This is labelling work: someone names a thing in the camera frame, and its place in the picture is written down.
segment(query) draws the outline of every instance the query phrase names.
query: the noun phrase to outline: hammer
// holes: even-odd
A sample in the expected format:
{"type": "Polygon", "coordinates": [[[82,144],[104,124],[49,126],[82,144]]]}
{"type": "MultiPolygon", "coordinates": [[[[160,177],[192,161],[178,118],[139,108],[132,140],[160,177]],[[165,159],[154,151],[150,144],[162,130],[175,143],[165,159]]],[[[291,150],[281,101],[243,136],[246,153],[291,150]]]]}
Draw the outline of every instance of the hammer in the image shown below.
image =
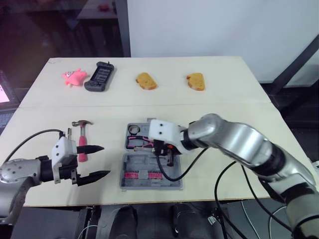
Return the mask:
{"type": "MultiPolygon", "coordinates": [[[[86,142],[86,137],[85,137],[85,125],[89,123],[92,124],[91,122],[87,120],[79,120],[79,121],[73,121],[72,126],[80,126],[81,127],[81,136],[79,139],[79,146],[85,146],[87,144],[86,142]]],[[[88,160],[88,156],[84,153],[79,154],[79,162],[85,162],[88,160]]]]}

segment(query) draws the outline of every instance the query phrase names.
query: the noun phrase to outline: hammer head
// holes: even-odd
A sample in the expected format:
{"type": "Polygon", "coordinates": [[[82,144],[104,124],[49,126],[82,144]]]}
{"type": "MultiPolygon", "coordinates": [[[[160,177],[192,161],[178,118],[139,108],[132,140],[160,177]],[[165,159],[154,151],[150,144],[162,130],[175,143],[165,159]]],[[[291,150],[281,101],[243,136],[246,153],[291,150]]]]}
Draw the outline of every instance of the hammer head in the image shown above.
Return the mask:
{"type": "Polygon", "coordinates": [[[92,123],[87,120],[79,120],[79,121],[72,122],[72,126],[84,126],[86,124],[92,124],[92,123]]]}

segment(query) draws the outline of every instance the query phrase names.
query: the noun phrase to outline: black remote control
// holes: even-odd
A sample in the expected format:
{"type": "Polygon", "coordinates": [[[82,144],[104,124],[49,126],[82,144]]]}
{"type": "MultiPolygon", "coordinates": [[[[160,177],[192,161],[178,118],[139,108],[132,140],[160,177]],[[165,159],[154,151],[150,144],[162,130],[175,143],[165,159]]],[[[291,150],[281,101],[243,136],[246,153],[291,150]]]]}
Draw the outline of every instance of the black remote control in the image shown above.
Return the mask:
{"type": "Polygon", "coordinates": [[[106,83],[110,78],[114,66],[112,64],[99,61],[96,63],[96,70],[91,79],[84,83],[88,91],[101,92],[105,90],[106,83]]]}

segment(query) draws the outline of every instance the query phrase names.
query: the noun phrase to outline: red hammer handle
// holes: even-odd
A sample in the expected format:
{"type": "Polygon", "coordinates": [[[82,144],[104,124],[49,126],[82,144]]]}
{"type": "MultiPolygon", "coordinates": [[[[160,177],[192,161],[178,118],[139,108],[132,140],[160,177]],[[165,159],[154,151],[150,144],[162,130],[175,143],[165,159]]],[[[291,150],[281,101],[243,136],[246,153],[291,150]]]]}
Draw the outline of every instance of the red hammer handle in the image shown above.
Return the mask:
{"type": "MultiPolygon", "coordinates": [[[[80,136],[79,146],[86,146],[86,137],[85,136],[80,136]]],[[[88,156],[84,153],[80,153],[78,160],[79,160],[79,162],[88,161],[88,156]]]]}

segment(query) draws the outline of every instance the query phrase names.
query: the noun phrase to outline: toy bread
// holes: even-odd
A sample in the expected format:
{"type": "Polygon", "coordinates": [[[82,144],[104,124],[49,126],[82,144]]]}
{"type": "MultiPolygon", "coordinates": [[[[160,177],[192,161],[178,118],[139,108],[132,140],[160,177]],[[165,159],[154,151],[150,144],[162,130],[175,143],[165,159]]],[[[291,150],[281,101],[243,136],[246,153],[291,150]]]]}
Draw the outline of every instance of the toy bread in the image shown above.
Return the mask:
{"type": "Polygon", "coordinates": [[[193,73],[187,76],[188,86],[196,91],[205,90],[204,77],[201,73],[193,73]]]}
{"type": "Polygon", "coordinates": [[[153,90],[157,87],[156,82],[146,72],[140,73],[136,78],[136,82],[139,83],[140,87],[144,90],[153,90]]]}

